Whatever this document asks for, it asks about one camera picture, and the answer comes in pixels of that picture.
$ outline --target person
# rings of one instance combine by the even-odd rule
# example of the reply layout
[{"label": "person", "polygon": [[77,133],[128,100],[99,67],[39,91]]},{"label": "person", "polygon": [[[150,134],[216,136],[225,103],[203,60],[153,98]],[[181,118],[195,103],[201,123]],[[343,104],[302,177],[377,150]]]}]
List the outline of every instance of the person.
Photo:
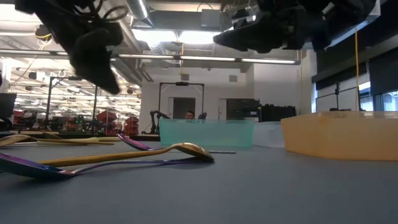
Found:
[{"label": "person", "polygon": [[185,114],[185,119],[195,119],[195,112],[187,111],[187,113]]}]

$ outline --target red machine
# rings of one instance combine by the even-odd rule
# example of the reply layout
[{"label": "red machine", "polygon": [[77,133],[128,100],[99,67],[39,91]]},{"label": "red machine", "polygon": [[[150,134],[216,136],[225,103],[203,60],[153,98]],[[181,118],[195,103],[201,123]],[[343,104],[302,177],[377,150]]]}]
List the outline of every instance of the red machine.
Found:
[{"label": "red machine", "polygon": [[115,113],[103,111],[97,115],[97,120],[101,123],[100,130],[107,135],[115,135],[118,133],[116,123],[113,122],[118,119]]},{"label": "red machine", "polygon": [[126,120],[126,125],[124,126],[124,132],[127,136],[134,136],[138,135],[138,121],[139,119],[131,116],[129,119]]}]

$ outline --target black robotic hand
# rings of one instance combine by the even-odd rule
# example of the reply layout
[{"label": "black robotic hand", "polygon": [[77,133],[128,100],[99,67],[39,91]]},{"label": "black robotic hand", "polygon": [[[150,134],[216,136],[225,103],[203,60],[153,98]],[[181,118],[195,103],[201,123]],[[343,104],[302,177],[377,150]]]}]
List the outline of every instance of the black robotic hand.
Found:
[{"label": "black robotic hand", "polygon": [[[335,6],[324,14],[329,3]],[[375,3],[376,0],[257,0],[259,12],[255,21],[239,20],[234,30],[215,36],[214,42],[261,54],[280,47],[300,50],[306,42],[320,50],[338,34],[364,21]]]},{"label": "black robotic hand", "polygon": [[[110,67],[111,52],[107,46],[115,46],[123,41],[123,33],[117,20],[128,13],[126,6],[116,6],[102,18],[98,12],[104,0],[97,7],[95,0],[16,0],[17,10],[35,13],[70,57],[70,64],[76,75],[93,82],[100,88],[117,94],[120,92]],[[121,15],[108,18],[112,12],[122,11]]]}]

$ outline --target translucent container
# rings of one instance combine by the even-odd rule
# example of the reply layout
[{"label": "translucent container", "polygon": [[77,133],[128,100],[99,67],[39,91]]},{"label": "translucent container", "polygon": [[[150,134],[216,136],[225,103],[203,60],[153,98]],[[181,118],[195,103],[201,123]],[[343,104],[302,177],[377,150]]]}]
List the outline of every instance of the translucent container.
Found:
[{"label": "translucent container", "polygon": [[160,141],[169,146],[190,142],[199,146],[251,147],[253,121],[161,119]]},{"label": "translucent container", "polygon": [[284,148],[284,133],[280,122],[256,123],[254,125],[253,144],[257,146]]}]

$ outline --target gray table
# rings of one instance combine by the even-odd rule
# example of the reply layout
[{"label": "gray table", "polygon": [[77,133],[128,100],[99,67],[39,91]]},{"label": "gray table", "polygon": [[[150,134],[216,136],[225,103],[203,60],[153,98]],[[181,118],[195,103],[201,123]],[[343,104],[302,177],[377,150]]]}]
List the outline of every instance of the gray table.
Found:
[{"label": "gray table", "polygon": [[[41,160],[130,150],[119,142],[0,152]],[[398,162],[329,161],[263,147],[215,159],[104,167],[61,182],[3,174],[0,223],[398,223]]]}]

